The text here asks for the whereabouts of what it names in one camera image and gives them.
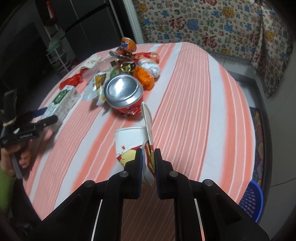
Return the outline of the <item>person's left hand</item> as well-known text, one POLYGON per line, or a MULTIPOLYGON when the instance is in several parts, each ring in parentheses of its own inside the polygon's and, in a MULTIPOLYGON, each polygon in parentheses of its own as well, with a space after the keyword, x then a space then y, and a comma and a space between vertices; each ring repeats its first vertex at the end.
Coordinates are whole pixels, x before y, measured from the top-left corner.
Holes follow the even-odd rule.
POLYGON ((1 170, 10 177, 16 176, 15 166, 18 165, 23 169, 30 164, 31 141, 24 143, 15 143, 1 148, 1 170))

